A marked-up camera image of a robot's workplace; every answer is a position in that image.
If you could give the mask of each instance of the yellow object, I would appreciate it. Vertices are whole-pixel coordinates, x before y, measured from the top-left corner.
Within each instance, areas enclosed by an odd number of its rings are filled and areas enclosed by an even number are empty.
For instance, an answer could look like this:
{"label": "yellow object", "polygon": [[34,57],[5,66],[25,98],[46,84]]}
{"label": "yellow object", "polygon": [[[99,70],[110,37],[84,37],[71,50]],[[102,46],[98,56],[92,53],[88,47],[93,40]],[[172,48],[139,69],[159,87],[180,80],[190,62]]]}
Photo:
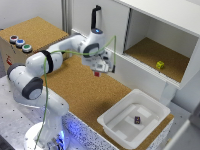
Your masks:
{"label": "yellow object", "polygon": [[165,65],[164,62],[159,61],[159,62],[157,62],[156,67],[159,69],[162,69],[164,67],[164,65]]}

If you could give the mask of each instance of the brown box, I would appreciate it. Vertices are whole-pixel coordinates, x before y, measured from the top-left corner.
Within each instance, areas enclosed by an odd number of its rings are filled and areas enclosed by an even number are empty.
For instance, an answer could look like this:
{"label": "brown box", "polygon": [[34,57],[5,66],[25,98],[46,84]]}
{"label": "brown box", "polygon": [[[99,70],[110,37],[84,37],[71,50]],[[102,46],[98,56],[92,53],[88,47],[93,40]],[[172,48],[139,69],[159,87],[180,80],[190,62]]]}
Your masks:
{"label": "brown box", "polygon": [[[26,44],[32,46],[32,53],[25,54],[15,45],[10,44],[10,36],[17,35],[19,39],[25,40]],[[40,17],[0,31],[0,50],[5,71],[11,64],[23,63],[26,59],[41,50],[46,50],[50,45],[65,39],[68,34]]]}

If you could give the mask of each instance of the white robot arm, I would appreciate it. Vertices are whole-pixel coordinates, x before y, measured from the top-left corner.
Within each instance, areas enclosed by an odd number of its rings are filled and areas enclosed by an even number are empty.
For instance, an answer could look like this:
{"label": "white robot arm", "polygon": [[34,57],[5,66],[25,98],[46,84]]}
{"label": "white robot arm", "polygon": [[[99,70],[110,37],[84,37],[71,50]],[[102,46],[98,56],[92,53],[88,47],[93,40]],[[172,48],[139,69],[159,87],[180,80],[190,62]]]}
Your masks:
{"label": "white robot arm", "polygon": [[[94,28],[91,30],[87,39],[80,34],[75,34],[50,46],[46,51],[32,55],[26,60],[25,66],[21,64],[10,66],[7,75],[16,88],[14,91],[15,101],[30,107],[42,107],[45,105],[46,90],[45,87],[43,87],[43,80],[40,78],[44,74],[45,57],[47,57],[46,73],[59,69],[63,63],[62,52],[52,53],[54,51],[73,49],[78,53],[84,54],[82,55],[82,63],[83,65],[90,66],[91,70],[103,73],[112,70],[111,52],[102,49],[104,44],[103,32]],[[37,147],[36,150],[57,150],[57,147],[58,149],[66,149],[67,146],[64,139],[60,138],[58,140],[57,136],[60,137],[62,135],[61,117],[68,113],[69,105],[63,98],[50,89],[48,96],[48,114],[41,132],[39,147]],[[27,147],[29,147],[29,149],[33,148],[37,133],[33,140],[25,142],[25,149]]]}

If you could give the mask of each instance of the small dark cube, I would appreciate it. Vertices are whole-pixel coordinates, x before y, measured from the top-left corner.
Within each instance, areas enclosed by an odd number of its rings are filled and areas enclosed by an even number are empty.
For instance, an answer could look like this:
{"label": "small dark cube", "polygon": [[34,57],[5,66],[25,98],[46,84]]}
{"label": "small dark cube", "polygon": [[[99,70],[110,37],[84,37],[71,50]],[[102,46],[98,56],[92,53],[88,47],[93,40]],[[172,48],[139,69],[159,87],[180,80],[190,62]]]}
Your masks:
{"label": "small dark cube", "polygon": [[135,124],[140,124],[140,117],[135,116]]}

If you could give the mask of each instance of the green cable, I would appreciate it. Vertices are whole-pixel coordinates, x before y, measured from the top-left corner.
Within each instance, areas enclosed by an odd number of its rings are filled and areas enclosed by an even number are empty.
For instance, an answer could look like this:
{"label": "green cable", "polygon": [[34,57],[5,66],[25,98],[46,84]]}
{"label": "green cable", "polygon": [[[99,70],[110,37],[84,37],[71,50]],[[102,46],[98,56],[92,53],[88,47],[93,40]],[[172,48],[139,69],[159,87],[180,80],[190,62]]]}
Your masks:
{"label": "green cable", "polygon": [[[114,65],[116,65],[116,56],[115,56],[116,55],[116,36],[113,36],[112,39],[110,39],[110,41],[106,45],[104,45],[101,49],[99,49],[97,52],[94,52],[94,53],[77,53],[77,52],[74,52],[74,51],[57,50],[57,51],[51,52],[51,54],[56,53],[56,52],[64,52],[64,53],[71,53],[71,54],[77,54],[77,55],[96,54],[96,53],[99,53],[99,52],[103,51],[107,46],[109,46],[110,43],[113,41],[113,39],[114,39]],[[45,57],[45,59],[44,59],[44,78],[45,78],[45,85],[46,85],[46,104],[45,104],[45,111],[44,111],[44,117],[43,117],[42,127],[40,129],[38,138],[36,140],[36,144],[35,144],[34,150],[36,149],[37,143],[38,143],[38,141],[40,139],[40,134],[41,134],[43,126],[44,126],[44,122],[45,122],[45,119],[46,119],[47,104],[48,104],[48,99],[49,99],[48,98],[49,91],[48,91],[48,86],[47,86],[47,75],[46,75],[46,61],[47,61],[47,58]]]}

